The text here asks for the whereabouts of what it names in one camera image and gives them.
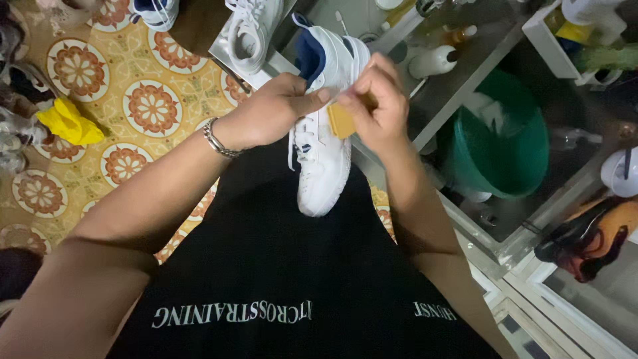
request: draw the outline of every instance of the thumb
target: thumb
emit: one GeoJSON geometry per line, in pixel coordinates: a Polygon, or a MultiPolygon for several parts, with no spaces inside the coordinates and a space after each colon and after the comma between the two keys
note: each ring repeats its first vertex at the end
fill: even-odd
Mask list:
{"type": "Polygon", "coordinates": [[[352,116],[357,132],[365,131],[373,121],[366,106],[353,93],[343,93],[338,97],[337,101],[352,116]]]}
{"type": "Polygon", "coordinates": [[[305,116],[314,111],[319,111],[330,100],[328,89],[319,89],[308,95],[291,97],[290,106],[298,117],[305,116]]]}

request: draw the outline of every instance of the white sneaker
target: white sneaker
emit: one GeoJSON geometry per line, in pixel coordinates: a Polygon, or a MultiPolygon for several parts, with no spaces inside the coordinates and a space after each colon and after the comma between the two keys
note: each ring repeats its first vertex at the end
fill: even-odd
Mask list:
{"type": "MultiPolygon", "coordinates": [[[[329,88],[334,97],[349,88],[370,59],[366,45],[320,26],[307,26],[308,21],[297,14],[293,19],[307,29],[299,36],[297,57],[302,75],[312,81],[308,93],[329,88]]],[[[332,209],[350,173],[350,139],[332,134],[326,108],[300,119],[289,136],[288,166],[292,169],[294,146],[301,164],[297,204],[310,217],[321,217],[332,209]]]]}
{"type": "Polygon", "coordinates": [[[254,75],[266,61],[268,44],[283,14],[283,0],[226,0],[234,11],[228,55],[236,69],[254,75]]]}
{"type": "Polygon", "coordinates": [[[168,31],[179,14],[179,0],[133,0],[132,23],[137,24],[140,17],[149,29],[168,31]]]}

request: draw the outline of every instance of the floor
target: floor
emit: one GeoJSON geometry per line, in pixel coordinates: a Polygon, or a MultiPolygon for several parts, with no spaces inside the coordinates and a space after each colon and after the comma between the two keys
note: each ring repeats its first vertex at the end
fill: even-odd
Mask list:
{"type": "MultiPolygon", "coordinates": [[[[27,170],[0,179],[0,248],[48,254],[104,195],[248,95],[212,61],[167,33],[130,24],[129,0],[107,0],[85,26],[54,36],[30,1],[13,7],[27,27],[25,58],[68,94],[106,138],[73,146],[56,138],[29,147],[27,170]]],[[[393,235],[387,194],[371,185],[379,217],[393,235]]],[[[216,186],[156,257],[166,260],[199,224],[216,186]]]]}

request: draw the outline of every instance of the person's left hand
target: person's left hand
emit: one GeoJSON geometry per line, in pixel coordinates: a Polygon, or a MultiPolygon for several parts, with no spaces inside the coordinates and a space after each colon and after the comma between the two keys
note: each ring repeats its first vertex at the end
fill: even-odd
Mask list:
{"type": "Polygon", "coordinates": [[[253,96],[213,125],[215,137],[228,149],[271,144],[284,137],[295,121],[321,109],[329,100],[328,89],[308,95],[306,81],[285,72],[266,82],[253,96]]]}

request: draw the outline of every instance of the yellow cloth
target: yellow cloth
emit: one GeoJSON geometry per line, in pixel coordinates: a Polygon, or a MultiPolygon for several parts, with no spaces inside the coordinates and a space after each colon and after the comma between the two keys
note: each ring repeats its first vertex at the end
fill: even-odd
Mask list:
{"type": "Polygon", "coordinates": [[[66,97],[56,98],[54,106],[36,114],[40,122],[48,127],[54,135],[75,145],[100,142],[104,138],[102,131],[66,97]]]}

